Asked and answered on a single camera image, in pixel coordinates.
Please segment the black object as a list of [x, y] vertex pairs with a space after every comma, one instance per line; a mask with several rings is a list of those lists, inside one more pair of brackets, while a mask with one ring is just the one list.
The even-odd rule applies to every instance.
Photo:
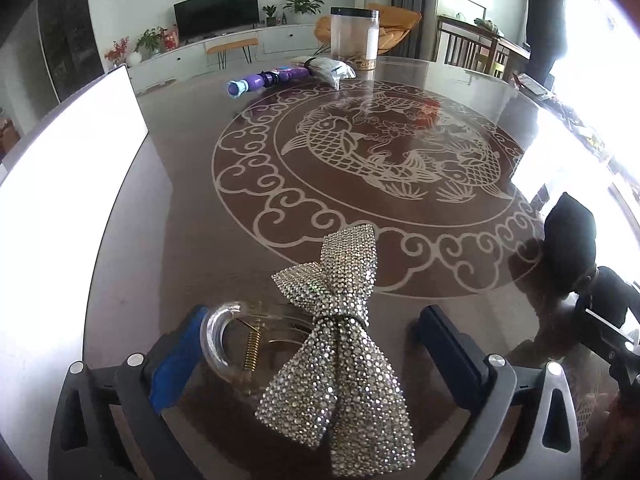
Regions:
[[593, 213], [563, 192], [544, 220], [544, 261], [560, 294], [578, 292], [596, 273], [596, 237]]

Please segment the rhinestone bow hair clip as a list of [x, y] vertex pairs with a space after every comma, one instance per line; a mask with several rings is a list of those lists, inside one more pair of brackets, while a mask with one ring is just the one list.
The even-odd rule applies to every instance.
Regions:
[[416, 461], [399, 379], [368, 333], [378, 254], [373, 226], [324, 237], [320, 258], [272, 280], [310, 332], [262, 389], [255, 417], [312, 450], [329, 442], [332, 472], [362, 478]]

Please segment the person in black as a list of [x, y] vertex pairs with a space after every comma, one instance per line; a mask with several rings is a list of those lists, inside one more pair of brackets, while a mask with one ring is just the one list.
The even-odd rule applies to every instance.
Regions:
[[525, 39], [529, 45], [525, 73], [547, 87], [554, 63], [567, 51], [564, 0], [528, 0]]

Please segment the wooden chair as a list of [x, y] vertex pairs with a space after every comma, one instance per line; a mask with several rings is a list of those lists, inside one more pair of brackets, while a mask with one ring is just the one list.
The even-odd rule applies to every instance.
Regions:
[[529, 52], [486, 28], [439, 15], [432, 53], [435, 63], [456, 66], [509, 81], [522, 72]]

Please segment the purple blue tube toy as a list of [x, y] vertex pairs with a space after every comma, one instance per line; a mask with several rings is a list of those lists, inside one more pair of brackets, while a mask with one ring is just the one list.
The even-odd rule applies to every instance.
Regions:
[[271, 88], [278, 84], [286, 84], [293, 80], [301, 80], [310, 76], [310, 71], [304, 66], [291, 66], [263, 70], [257, 74], [250, 74], [238, 80], [230, 80], [227, 84], [227, 94], [236, 99], [245, 93]]

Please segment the white tv cabinet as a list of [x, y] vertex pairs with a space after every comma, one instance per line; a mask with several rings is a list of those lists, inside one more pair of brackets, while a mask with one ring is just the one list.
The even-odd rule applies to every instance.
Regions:
[[134, 92], [225, 70], [251, 70], [262, 62], [281, 62], [321, 47], [314, 25], [278, 25], [191, 42], [154, 55], [128, 70]]

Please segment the wooden stool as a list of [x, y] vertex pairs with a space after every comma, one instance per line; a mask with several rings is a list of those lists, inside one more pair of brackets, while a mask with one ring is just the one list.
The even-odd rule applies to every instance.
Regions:
[[224, 44], [211, 44], [210, 46], [205, 47], [205, 53], [207, 55], [216, 55], [219, 68], [225, 68], [228, 64], [229, 53], [235, 50], [240, 50], [243, 53], [245, 62], [247, 62], [247, 64], [252, 64], [252, 49], [258, 46], [258, 38], [250, 37], [247, 39], [225, 42]]

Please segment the leafy plant left of television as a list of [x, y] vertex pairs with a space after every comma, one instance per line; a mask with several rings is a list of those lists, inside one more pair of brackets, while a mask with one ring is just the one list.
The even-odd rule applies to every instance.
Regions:
[[160, 53], [163, 44], [165, 29], [163, 27], [152, 27], [145, 29], [136, 44], [136, 51], [145, 53], [148, 58]]

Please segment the orange lounge chair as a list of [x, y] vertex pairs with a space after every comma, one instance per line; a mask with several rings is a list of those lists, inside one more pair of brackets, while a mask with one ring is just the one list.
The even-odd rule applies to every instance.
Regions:
[[[420, 12], [398, 8], [398, 6], [369, 3], [367, 9], [377, 10], [378, 18], [380, 19], [378, 54], [385, 54], [398, 46], [422, 20]], [[326, 15], [319, 18], [314, 25], [314, 36], [322, 46], [330, 44], [330, 23], [331, 19], [329, 15]]]

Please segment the silver foil packet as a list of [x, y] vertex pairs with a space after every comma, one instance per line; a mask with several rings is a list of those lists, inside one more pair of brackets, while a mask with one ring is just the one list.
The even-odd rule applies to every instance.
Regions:
[[306, 68], [311, 77], [328, 84], [334, 90], [341, 88], [344, 80], [357, 77], [352, 66], [325, 56], [298, 56], [292, 58], [291, 63], [296, 67]]

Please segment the black glass cabinet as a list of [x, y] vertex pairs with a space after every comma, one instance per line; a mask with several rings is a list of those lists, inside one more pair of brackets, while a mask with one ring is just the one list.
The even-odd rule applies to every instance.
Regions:
[[104, 74], [88, 0], [38, 0], [44, 59], [60, 102]]

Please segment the clear plastic jar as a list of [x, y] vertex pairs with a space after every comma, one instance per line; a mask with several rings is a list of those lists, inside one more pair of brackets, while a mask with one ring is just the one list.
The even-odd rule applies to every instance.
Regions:
[[354, 70], [374, 70], [378, 58], [378, 10], [332, 6], [331, 56]]

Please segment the small potted plant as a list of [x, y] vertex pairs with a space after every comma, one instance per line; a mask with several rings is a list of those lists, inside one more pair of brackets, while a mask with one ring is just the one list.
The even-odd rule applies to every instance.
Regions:
[[262, 12], [265, 14], [265, 23], [267, 27], [276, 26], [278, 24], [277, 19], [278, 7], [275, 4], [267, 4], [262, 7]]

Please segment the black flat television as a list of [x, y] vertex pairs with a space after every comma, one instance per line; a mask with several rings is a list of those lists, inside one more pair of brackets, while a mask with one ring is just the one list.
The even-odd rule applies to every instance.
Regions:
[[192, 40], [259, 21], [258, 0], [184, 0], [174, 4], [181, 40]]

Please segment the green potted plant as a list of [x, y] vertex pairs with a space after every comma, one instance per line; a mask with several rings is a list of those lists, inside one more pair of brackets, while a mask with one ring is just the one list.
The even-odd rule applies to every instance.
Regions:
[[322, 12], [323, 0], [284, 0], [283, 10], [295, 24], [311, 23]]

